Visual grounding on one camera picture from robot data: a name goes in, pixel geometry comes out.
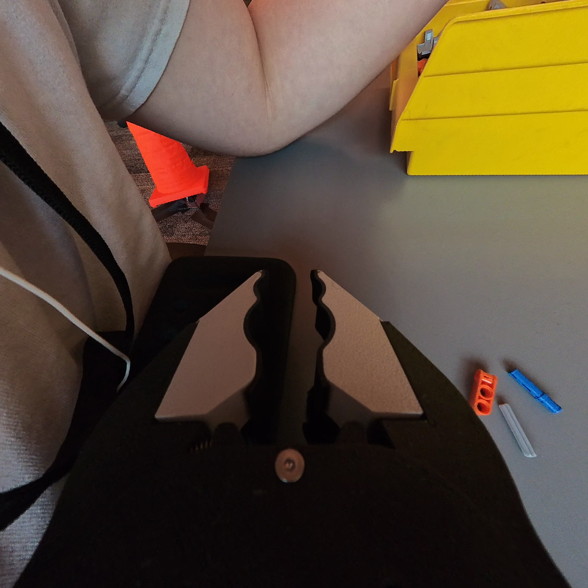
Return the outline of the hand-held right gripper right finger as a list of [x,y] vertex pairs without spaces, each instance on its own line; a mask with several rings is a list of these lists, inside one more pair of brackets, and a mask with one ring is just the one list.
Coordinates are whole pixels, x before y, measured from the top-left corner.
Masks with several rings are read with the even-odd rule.
[[319,413],[335,423],[418,419],[423,409],[380,318],[326,273],[311,273],[319,348]]

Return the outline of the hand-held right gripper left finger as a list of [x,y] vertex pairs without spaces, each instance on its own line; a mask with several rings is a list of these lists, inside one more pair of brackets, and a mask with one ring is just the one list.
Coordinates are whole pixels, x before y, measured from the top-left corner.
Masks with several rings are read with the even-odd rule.
[[245,424],[245,391],[256,375],[257,351],[245,321],[258,303],[257,271],[197,324],[155,417],[159,421]]

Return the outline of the small orange toy beam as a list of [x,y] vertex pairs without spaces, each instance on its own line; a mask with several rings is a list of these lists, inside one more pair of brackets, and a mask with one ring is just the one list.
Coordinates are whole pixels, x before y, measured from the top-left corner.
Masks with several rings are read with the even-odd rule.
[[496,395],[497,376],[478,369],[473,377],[469,405],[478,416],[491,414]]

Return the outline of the light grey toy axle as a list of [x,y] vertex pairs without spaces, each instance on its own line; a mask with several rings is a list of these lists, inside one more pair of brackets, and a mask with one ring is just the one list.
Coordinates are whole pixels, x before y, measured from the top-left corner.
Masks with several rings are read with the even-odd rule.
[[501,414],[504,417],[511,433],[517,442],[521,452],[527,458],[536,458],[537,454],[534,451],[531,443],[529,442],[525,431],[523,430],[520,422],[518,421],[516,415],[514,414],[511,406],[508,403],[500,403],[498,408]]

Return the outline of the blue toy pin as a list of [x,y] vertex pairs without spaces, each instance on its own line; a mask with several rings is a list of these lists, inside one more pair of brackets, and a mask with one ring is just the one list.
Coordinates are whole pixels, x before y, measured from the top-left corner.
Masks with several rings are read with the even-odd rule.
[[533,397],[533,399],[547,408],[549,412],[552,414],[558,414],[562,411],[562,407],[560,405],[558,405],[547,393],[543,392],[539,387],[537,387],[537,385],[535,385],[531,380],[526,378],[521,371],[514,369],[509,371],[508,374],[521,387],[523,387]]

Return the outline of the yellow plastic bin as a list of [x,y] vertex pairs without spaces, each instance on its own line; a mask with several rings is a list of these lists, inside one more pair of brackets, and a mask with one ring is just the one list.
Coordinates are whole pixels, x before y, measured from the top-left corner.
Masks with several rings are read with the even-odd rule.
[[503,2],[449,1],[393,63],[390,151],[408,174],[587,174],[587,1]]

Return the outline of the pile of toy building parts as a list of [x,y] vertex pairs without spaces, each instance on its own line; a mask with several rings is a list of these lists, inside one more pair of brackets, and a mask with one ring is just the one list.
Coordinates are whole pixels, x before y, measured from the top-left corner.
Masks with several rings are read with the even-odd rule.
[[[485,6],[486,11],[493,11],[498,9],[507,8],[507,5],[503,1],[488,1]],[[439,34],[435,35],[435,30],[433,28],[427,29],[424,32],[424,40],[422,43],[417,45],[417,76],[421,76],[422,72],[430,58],[430,54],[432,50],[436,47],[436,44],[439,40],[441,31]]]

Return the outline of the person's left forearm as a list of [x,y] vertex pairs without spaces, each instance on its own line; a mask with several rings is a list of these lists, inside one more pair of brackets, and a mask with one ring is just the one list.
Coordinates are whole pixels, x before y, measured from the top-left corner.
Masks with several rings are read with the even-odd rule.
[[247,156],[283,148],[339,112],[445,1],[252,1],[266,113]]

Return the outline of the black studded foam mat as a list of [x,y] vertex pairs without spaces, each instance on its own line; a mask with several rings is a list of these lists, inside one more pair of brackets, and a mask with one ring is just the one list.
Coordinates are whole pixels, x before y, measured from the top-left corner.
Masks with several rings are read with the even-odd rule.
[[261,351],[261,381],[247,394],[252,417],[243,427],[253,444],[276,440],[278,412],[288,355],[295,301],[296,274],[283,260],[237,256],[187,256],[166,269],[143,321],[131,354],[129,381],[188,324],[201,319],[255,272],[266,277],[260,286],[254,341]]

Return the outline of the black tripod legs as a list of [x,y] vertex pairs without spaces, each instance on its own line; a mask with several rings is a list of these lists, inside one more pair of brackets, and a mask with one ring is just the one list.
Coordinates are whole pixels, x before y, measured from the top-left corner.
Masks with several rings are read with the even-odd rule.
[[189,196],[188,198],[161,204],[152,209],[151,212],[157,222],[163,221],[177,213],[192,212],[191,219],[209,230],[212,230],[217,217],[217,211],[212,209],[207,203],[198,204],[196,196]]

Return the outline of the orange traffic cone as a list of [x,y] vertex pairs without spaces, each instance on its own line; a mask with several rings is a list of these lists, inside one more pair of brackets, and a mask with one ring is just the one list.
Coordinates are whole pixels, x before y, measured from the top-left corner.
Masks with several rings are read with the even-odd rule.
[[128,128],[155,184],[151,208],[193,196],[202,204],[208,192],[209,168],[197,167],[178,141],[130,122]]

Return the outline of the light grey shirt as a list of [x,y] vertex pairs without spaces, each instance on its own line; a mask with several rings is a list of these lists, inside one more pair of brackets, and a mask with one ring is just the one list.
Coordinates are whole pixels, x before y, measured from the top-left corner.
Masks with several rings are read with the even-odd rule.
[[159,82],[188,1],[1,1],[1,587],[116,396],[170,259],[107,132]]

